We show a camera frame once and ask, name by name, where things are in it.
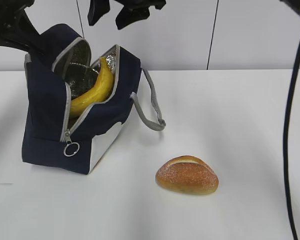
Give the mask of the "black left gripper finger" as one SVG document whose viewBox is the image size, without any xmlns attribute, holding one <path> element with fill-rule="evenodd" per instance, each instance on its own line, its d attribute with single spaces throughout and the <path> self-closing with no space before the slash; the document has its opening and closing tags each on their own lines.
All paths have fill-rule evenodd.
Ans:
<svg viewBox="0 0 300 240">
<path fill-rule="evenodd" d="M 27 53 L 44 53 L 44 41 L 38 35 L 0 34 L 0 47 L 18 49 Z"/>
<path fill-rule="evenodd" d="M 40 54 L 45 54 L 47 42 L 28 18 L 25 8 L 29 6 L 26 4 L 17 5 L 17 49 L 24 52 L 37 51 Z"/>
</svg>

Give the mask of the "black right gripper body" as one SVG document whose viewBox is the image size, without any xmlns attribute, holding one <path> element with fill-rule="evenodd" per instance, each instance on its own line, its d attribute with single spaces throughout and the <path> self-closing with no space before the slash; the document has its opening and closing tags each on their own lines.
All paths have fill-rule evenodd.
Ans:
<svg viewBox="0 0 300 240">
<path fill-rule="evenodd" d="M 166 0 L 116 0 L 116 2 L 122 4 L 129 11 L 148 9 L 152 6 L 161 10 L 167 4 Z"/>
</svg>

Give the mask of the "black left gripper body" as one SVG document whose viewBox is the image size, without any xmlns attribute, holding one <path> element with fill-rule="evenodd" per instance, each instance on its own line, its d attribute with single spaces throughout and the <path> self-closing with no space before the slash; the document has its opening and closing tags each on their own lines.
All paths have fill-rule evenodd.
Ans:
<svg viewBox="0 0 300 240">
<path fill-rule="evenodd" d="M 25 8 L 31 7 L 34 0 L 0 0 L 0 32 L 11 26 Z"/>
</svg>

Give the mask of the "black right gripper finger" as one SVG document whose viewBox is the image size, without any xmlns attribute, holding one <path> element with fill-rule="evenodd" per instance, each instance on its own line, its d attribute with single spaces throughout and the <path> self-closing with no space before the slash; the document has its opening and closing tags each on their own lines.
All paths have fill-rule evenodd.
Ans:
<svg viewBox="0 0 300 240">
<path fill-rule="evenodd" d="M 87 14 L 88 24 L 94 26 L 98 20 L 110 11 L 109 0 L 90 0 Z"/>
<path fill-rule="evenodd" d="M 142 20 L 146 20 L 150 16 L 150 11 L 148 8 L 136 8 L 130 9 L 123 7 L 118 13 L 115 23 L 118 30 Z"/>
</svg>

